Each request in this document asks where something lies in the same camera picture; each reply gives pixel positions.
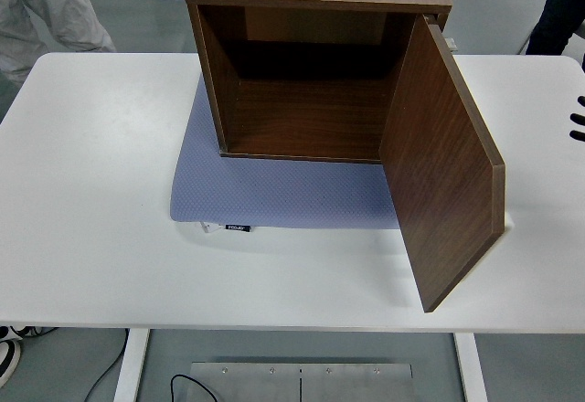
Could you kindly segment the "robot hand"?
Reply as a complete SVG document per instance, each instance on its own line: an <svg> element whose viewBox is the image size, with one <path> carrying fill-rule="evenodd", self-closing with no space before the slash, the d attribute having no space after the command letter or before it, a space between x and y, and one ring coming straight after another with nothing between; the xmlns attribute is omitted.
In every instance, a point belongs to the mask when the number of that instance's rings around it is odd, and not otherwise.
<svg viewBox="0 0 585 402"><path fill-rule="evenodd" d="M585 132L584 132L585 118L584 118L584 115L573 112L569 116L569 119L577 125L576 129L572 129L569 132L569 137L572 138L573 140L584 143L585 142Z"/></svg>

